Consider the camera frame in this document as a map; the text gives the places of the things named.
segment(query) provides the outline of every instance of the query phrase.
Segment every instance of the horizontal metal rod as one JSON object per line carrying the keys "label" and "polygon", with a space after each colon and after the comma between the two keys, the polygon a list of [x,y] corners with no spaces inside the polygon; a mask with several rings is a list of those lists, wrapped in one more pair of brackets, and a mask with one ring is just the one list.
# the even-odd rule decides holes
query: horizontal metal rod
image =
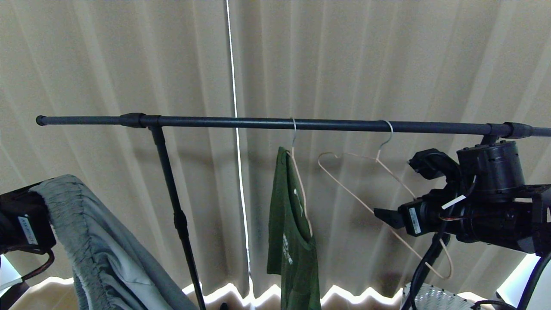
{"label": "horizontal metal rod", "polygon": [[[221,127],[293,129],[292,119],[250,117],[186,117],[159,116],[130,113],[121,116],[38,116],[39,125],[123,125],[129,127]],[[389,132],[384,121],[295,119],[300,130],[375,131]],[[453,122],[392,121],[394,132],[454,133],[460,135],[492,135],[522,138],[527,136],[551,137],[551,128],[532,127],[518,123],[470,124]]]}

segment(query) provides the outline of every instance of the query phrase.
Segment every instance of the beige curtain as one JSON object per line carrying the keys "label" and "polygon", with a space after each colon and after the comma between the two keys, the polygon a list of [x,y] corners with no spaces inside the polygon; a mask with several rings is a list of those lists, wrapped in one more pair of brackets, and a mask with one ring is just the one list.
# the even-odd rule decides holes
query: beige curtain
{"label": "beige curtain", "polygon": [[[235,70],[235,96],[229,48]],[[80,177],[182,287],[190,278],[163,174],[147,130],[48,126],[36,115],[296,117],[551,126],[548,2],[17,2],[0,3],[0,191]],[[254,294],[266,274],[267,221],[277,147],[292,133],[165,129],[205,294],[228,282]],[[385,296],[418,259],[317,166],[323,151],[374,155],[387,133],[299,131],[296,154],[318,244],[322,295],[338,285]],[[382,160],[417,195],[442,185],[406,165],[416,151],[455,151],[480,137],[395,134]],[[549,183],[550,140],[518,141],[529,183]],[[409,196],[369,161],[325,158],[373,207]],[[419,252],[430,237],[406,239]],[[456,275],[428,281],[490,297],[522,258],[452,242]],[[70,277],[63,248],[45,276]],[[21,272],[43,258],[11,253]],[[447,264],[438,264],[446,273]]]}

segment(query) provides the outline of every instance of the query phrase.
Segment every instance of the vertical support pole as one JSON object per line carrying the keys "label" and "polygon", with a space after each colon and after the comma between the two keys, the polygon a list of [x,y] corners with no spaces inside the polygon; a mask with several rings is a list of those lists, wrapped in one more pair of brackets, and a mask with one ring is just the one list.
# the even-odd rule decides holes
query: vertical support pole
{"label": "vertical support pole", "polygon": [[199,284],[199,275],[197,274],[197,267],[195,266],[193,251],[191,249],[190,234],[187,230],[187,218],[180,206],[180,199],[178,198],[176,183],[174,182],[169,155],[166,150],[163,128],[161,126],[151,126],[149,127],[149,130],[151,131],[153,141],[155,141],[155,145],[157,146],[157,152],[159,154],[159,159],[161,161],[161,166],[165,176],[166,187],[169,191],[170,202],[172,203],[172,209],[174,209],[174,226],[178,231],[178,236],[182,242],[183,252],[186,255],[187,267],[190,270],[191,281],[193,282],[193,287],[195,288],[195,295],[197,296],[199,309],[206,310],[203,292],[201,291],[201,286]]}

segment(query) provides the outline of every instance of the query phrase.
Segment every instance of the black metal pole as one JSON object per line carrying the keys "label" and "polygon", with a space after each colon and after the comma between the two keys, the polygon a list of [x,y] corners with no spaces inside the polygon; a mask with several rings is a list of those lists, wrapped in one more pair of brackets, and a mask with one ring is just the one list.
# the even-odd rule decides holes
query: black metal pole
{"label": "black metal pole", "polygon": [[[250,117],[185,117],[160,116],[130,113],[121,116],[38,116],[39,125],[123,125],[146,128],[149,126],[171,127],[220,127],[220,128],[259,128],[293,129],[291,119],[263,119]],[[356,120],[315,120],[295,119],[300,130],[337,131],[390,131],[384,121]],[[394,132],[454,133],[459,135],[488,135],[504,138],[524,138],[530,136],[551,137],[551,128],[506,122],[504,124],[471,124],[453,122],[410,122],[393,121]]]}
{"label": "black metal pole", "polygon": [[190,234],[187,230],[187,218],[180,206],[180,199],[178,198],[176,183],[174,182],[170,159],[166,150],[163,128],[160,126],[151,126],[149,129],[151,130],[153,141],[155,141],[157,152],[159,153],[159,159],[161,161],[161,166],[165,176],[166,187],[169,191],[170,202],[172,203],[172,209],[174,209],[174,226],[178,231],[178,236],[182,242],[183,252],[186,255],[187,267],[190,270],[191,281],[193,282],[193,287],[195,288],[195,295],[197,296],[199,309],[206,310],[203,292],[201,291],[201,286],[199,284],[199,275],[197,274],[197,267],[195,266],[195,259],[193,258],[193,251],[191,249]]}

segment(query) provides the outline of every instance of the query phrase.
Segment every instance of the gray garment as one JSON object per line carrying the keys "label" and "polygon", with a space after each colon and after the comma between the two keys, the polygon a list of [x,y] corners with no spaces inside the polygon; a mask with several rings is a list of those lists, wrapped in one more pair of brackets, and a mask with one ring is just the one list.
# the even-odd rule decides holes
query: gray garment
{"label": "gray garment", "polygon": [[197,309],[82,181],[63,175],[31,188],[73,264],[80,309]]}

